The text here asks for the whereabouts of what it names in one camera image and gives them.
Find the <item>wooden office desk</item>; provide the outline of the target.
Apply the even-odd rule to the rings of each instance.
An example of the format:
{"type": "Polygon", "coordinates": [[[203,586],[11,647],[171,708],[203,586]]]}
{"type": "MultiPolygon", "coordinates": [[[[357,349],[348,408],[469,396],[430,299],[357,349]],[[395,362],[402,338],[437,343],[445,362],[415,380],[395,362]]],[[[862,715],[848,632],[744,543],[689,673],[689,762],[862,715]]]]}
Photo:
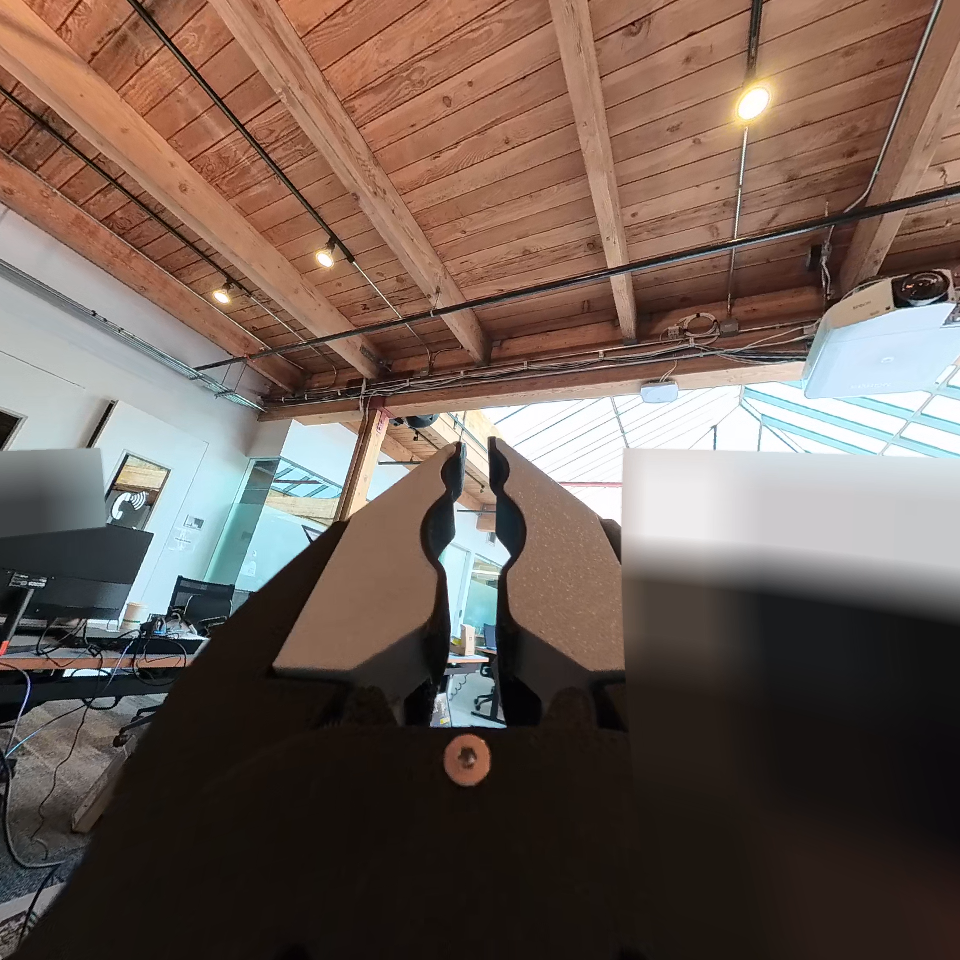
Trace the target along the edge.
{"type": "Polygon", "coordinates": [[[168,692],[208,643],[189,631],[142,637],[92,630],[61,638],[18,636],[1,660],[2,721],[58,701],[96,706],[168,692]]]}

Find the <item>light wooden board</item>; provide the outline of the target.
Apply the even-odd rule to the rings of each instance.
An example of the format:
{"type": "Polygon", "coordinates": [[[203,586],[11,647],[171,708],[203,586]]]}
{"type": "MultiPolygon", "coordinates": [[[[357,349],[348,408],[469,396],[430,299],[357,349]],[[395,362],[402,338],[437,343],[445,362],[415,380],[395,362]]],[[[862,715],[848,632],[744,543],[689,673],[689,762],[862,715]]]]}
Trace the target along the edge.
{"type": "Polygon", "coordinates": [[[89,834],[93,830],[114,796],[127,758],[126,750],[120,750],[84,795],[71,818],[73,834],[89,834]]]}

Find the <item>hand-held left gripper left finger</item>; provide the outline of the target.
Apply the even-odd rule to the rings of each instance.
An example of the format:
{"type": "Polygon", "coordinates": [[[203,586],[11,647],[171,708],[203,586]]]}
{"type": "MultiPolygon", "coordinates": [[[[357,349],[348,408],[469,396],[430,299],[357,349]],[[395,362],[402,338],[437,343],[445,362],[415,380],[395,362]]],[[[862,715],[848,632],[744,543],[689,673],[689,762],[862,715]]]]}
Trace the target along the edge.
{"type": "Polygon", "coordinates": [[[451,640],[441,554],[463,480],[455,441],[350,517],[272,662],[276,675],[378,688],[391,705],[426,690],[432,709],[451,640]]]}

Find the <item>black ceiling pipe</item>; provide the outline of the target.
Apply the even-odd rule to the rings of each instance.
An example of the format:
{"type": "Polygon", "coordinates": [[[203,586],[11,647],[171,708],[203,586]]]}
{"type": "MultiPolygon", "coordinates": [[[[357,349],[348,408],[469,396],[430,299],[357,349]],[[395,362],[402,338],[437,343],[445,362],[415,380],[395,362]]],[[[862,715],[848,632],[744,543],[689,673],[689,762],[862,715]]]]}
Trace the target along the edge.
{"type": "Polygon", "coordinates": [[[747,236],[740,236],[724,242],[717,242],[705,246],[695,246],[672,251],[671,253],[656,257],[631,261],[622,266],[577,273],[558,280],[534,284],[501,294],[474,297],[462,302],[456,302],[443,307],[435,307],[428,311],[422,311],[420,313],[404,316],[402,318],[385,320],[348,331],[314,337],[301,343],[290,343],[276,348],[263,349],[244,357],[230,357],[221,361],[197,366],[195,371],[197,376],[199,376],[200,374],[204,374],[208,371],[233,366],[237,363],[252,365],[255,361],[261,359],[291,354],[293,352],[305,350],[311,347],[337,344],[340,341],[354,339],[363,334],[381,333],[405,326],[414,326],[420,323],[433,322],[440,318],[448,318],[454,314],[464,312],[468,309],[500,306],[515,301],[522,301],[531,297],[556,293],[574,287],[591,285],[596,282],[606,282],[639,272],[673,267],[702,258],[713,258],[741,249],[749,249],[768,243],[784,241],[797,236],[818,233],[832,227],[845,226],[863,220],[876,219],[898,212],[906,212],[908,210],[917,209],[930,204],[954,200],[958,198],[958,196],[959,185],[950,184],[937,189],[923,191],[909,197],[889,199],[880,203],[858,207],[856,209],[847,209],[834,214],[825,215],[818,219],[791,223],[781,226],[775,230],[750,234],[747,236]]]}

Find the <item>frosted glass partition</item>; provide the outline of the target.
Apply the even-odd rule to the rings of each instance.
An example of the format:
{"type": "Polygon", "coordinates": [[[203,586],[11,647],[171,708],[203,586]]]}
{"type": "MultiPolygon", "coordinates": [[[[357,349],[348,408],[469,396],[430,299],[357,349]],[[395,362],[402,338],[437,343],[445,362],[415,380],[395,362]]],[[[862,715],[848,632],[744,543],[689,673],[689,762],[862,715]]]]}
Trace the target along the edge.
{"type": "Polygon", "coordinates": [[[329,528],[341,492],[340,484],[284,458],[253,459],[206,580],[260,589],[329,528]]]}

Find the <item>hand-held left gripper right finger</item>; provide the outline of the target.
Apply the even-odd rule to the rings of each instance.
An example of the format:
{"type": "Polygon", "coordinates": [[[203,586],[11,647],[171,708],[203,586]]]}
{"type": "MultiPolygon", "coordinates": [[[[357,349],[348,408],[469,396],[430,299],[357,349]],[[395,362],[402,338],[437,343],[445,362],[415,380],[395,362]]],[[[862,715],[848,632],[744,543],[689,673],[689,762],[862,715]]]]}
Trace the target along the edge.
{"type": "Polygon", "coordinates": [[[596,711],[623,683],[620,533],[502,438],[488,442],[498,581],[497,680],[506,714],[545,714],[581,690],[596,711]]]}

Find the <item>black computer monitor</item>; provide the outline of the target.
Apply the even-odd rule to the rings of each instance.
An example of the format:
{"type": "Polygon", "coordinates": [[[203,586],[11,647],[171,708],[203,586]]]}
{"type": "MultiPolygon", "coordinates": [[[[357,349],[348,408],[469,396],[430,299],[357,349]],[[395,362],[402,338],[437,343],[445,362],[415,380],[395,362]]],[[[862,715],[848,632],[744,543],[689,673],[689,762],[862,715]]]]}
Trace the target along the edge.
{"type": "Polygon", "coordinates": [[[2,651],[24,618],[117,618],[153,538],[115,524],[3,538],[2,651]]]}

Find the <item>wooden support post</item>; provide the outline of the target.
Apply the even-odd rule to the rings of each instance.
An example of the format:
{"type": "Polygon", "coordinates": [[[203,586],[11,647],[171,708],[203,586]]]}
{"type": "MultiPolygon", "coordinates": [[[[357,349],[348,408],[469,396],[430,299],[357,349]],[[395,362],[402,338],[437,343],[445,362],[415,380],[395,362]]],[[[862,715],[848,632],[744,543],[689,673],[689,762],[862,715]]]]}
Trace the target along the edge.
{"type": "Polygon", "coordinates": [[[383,407],[367,409],[363,415],[334,514],[334,522],[347,521],[366,505],[389,421],[390,414],[383,407]]]}

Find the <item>white ceiling projector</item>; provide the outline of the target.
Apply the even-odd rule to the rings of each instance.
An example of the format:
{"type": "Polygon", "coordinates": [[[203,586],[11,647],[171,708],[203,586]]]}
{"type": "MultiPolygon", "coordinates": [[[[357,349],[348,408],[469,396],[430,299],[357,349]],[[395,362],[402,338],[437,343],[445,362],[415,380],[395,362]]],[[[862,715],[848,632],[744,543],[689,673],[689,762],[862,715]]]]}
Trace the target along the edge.
{"type": "Polygon", "coordinates": [[[826,310],[802,374],[810,400],[930,390],[959,354],[950,269],[858,285],[826,310]]]}

